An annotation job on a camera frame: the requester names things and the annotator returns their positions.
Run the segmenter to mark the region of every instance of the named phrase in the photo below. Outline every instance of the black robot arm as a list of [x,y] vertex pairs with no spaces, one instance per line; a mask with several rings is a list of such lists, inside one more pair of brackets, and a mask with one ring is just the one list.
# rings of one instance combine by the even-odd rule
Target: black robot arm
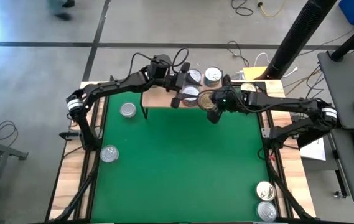
[[177,92],[171,106],[177,108],[179,101],[184,95],[179,91],[184,85],[187,71],[190,64],[184,63],[177,73],[170,73],[172,62],[167,55],[157,55],[151,59],[151,63],[136,73],[132,73],[123,80],[111,77],[110,82],[90,84],[84,88],[74,91],[66,98],[69,116],[80,128],[80,140],[84,150],[97,150],[100,142],[94,130],[91,129],[86,119],[87,112],[91,110],[94,102],[103,97],[124,92],[143,93],[151,86],[161,86],[167,91]]
[[211,96],[216,108],[207,111],[207,118],[217,123],[224,111],[239,113],[261,113],[266,110],[304,113],[305,119],[285,127],[263,128],[262,136],[267,149],[280,149],[284,141],[300,133],[313,132],[316,136],[325,134],[337,124],[337,112],[321,99],[294,99],[270,97],[265,93],[241,91],[231,85],[228,75],[223,78],[223,86],[214,90]]

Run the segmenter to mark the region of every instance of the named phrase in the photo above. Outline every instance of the white label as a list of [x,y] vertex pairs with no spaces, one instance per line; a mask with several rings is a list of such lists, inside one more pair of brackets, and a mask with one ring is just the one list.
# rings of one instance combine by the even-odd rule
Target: white label
[[332,113],[332,112],[326,112],[326,116],[332,116],[335,119],[337,119],[337,115],[335,113]]

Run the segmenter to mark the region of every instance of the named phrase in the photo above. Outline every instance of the tin can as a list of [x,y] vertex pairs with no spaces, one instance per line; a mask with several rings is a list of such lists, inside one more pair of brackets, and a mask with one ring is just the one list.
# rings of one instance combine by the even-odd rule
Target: tin can
[[188,73],[196,82],[200,83],[200,81],[202,81],[202,73],[199,70],[191,69]]
[[260,202],[257,206],[257,215],[264,222],[273,222],[276,219],[275,206],[270,202]]
[[260,183],[258,183],[256,193],[261,200],[267,202],[274,200],[276,196],[275,187],[266,181],[261,181]]
[[257,87],[252,83],[244,83],[240,86],[240,90],[257,92]]
[[120,107],[120,113],[125,118],[132,118],[137,113],[137,108],[133,103],[125,103]]
[[[194,87],[193,85],[187,85],[182,90],[182,93],[197,96],[197,95],[199,95],[199,89]],[[185,106],[196,106],[197,97],[185,98],[185,99],[182,100],[182,103]]]
[[204,74],[204,84],[208,87],[215,87],[222,78],[222,72],[219,68],[210,67],[206,69]]
[[103,162],[114,162],[119,158],[119,151],[115,146],[105,146],[101,150],[101,159]]
[[208,91],[199,96],[199,98],[197,99],[197,104],[201,109],[208,110],[208,111],[215,109],[216,106],[211,99],[212,94],[213,94],[212,91]]

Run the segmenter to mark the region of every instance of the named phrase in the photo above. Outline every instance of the white paper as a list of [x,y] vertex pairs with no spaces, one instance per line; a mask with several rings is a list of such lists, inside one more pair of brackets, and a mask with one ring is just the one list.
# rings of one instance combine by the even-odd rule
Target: white paper
[[320,138],[300,149],[300,155],[304,158],[326,161],[324,139]]

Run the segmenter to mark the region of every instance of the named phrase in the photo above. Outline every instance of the silver can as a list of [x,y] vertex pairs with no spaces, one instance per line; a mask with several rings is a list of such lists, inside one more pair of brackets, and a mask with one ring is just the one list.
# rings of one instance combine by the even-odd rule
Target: silver can
[[276,208],[270,202],[260,202],[257,206],[257,215],[264,222],[273,222],[276,219]]
[[[194,87],[194,86],[192,86],[192,85],[187,85],[182,90],[182,93],[197,96],[197,95],[199,95],[199,89]],[[185,106],[196,106],[197,97],[185,98],[185,99],[182,100],[182,103]]]
[[196,82],[200,83],[200,81],[202,81],[202,73],[199,70],[191,69],[188,73]]
[[204,84],[208,87],[215,87],[222,78],[222,72],[219,68],[210,67],[204,73]]
[[120,113],[125,118],[132,118],[137,113],[137,108],[133,103],[125,103],[120,107]]
[[274,200],[276,196],[275,187],[266,181],[261,181],[260,183],[258,183],[256,193],[261,200],[267,202]]
[[119,158],[119,151],[115,146],[105,146],[101,150],[101,159],[103,162],[114,162]]

